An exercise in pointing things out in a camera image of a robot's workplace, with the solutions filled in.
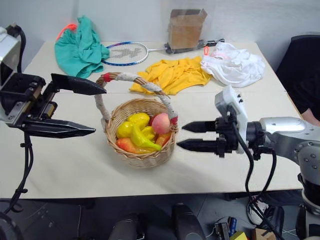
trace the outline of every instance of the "white towel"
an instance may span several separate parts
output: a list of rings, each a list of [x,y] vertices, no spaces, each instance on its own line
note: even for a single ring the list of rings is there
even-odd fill
[[[265,64],[247,49],[219,42],[215,51],[203,56],[201,68],[225,85],[243,88],[263,78]]]

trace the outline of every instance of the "gray floor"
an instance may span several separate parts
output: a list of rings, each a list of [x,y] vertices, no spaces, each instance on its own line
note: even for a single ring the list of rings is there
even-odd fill
[[[21,200],[24,207],[21,213],[10,213],[20,226],[25,240],[71,240],[77,237],[80,207],[71,204],[45,203]],[[246,215],[245,198],[225,201],[222,194],[179,194],[157,196],[131,196],[98,198],[92,209],[83,208],[80,236],[82,239],[93,237],[106,240],[114,223],[128,213],[144,213],[148,219],[148,239],[175,240],[171,226],[171,207],[175,203],[185,203],[197,215],[207,235],[213,229],[213,223],[222,217],[237,218],[237,231],[247,234],[254,228]],[[0,211],[5,208],[0,204]],[[284,230],[295,228],[298,207],[286,206]],[[287,240],[298,238],[283,233]]]

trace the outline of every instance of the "green towel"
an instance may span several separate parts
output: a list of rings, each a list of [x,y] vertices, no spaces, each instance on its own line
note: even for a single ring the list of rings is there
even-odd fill
[[[78,18],[76,32],[67,29],[54,45],[59,67],[68,75],[87,78],[104,70],[101,60],[109,57],[109,49],[100,44],[86,16]]]

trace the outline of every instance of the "wrapped basket handle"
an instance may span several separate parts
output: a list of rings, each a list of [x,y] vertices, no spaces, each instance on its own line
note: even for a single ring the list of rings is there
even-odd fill
[[[176,111],[173,110],[170,103],[170,98],[164,93],[161,87],[155,85],[152,82],[147,82],[139,75],[132,74],[129,72],[108,72],[106,74],[101,75],[101,77],[99,77],[96,83],[104,88],[107,85],[107,83],[111,82],[112,80],[134,82],[141,85],[141,87],[143,87],[144,89],[150,92],[154,92],[168,109],[168,116],[172,127],[175,128],[178,126],[178,114]],[[102,114],[102,125],[105,127],[106,123],[110,120],[111,115],[106,109],[106,106],[102,99],[102,94],[95,95],[94,98],[96,107],[100,110]]]

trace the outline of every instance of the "tabletop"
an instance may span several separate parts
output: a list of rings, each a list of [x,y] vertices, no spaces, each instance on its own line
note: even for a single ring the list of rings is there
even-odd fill
[[[255,43],[235,43],[237,48],[246,48],[261,55]],[[148,59],[136,66],[105,66],[104,72],[137,72],[160,59],[195,57],[198,52],[167,56],[151,53]],[[236,88],[242,95],[249,121],[264,117],[299,117],[280,81],[266,63],[265,77],[245,88]],[[54,59],[53,43],[45,43],[25,73],[39,75],[49,81],[50,73],[62,73]],[[100,73],[92,74],[95,80]],[[108,94],[103,101],[109,111],[131,99],[145,97],[128,92],[130,84],[108,84]],[[209,121],[220,116],[214,105],[214,96],[223,88],[215,81],[200,87],[183,90],[170,96],[172,106],[179,114],[177,141],[188,138],[214,139],[215,134],[195,134],[181,127],[192,121]],[[58,93],[54,101],[58,108],[55,119],[69,120],[96,132],[83,137],[66,139],[31,137],[34,150],[34,165],[26,181],[28,193],[25,199],[89,198],[135,195],[244,192],[249,160],[244,154],[230,153],[219,158],[213,153],[186,151],[175,146],[170,160],[151,169],[134,169],[127,166],[107,144],[107,137],[100,124],[100,112],[93,96],[73,93]],[[7,127],[0,122],[0,198],[9,198],[19,184],[24,167],[24,149],[20,147],[23,132]],[[263,188],[272,158],[262,155],[256,161],[249,188]],[[269,190],[301,188],[297,180],[299,167],[292,161],[278,157],[274,177]]]

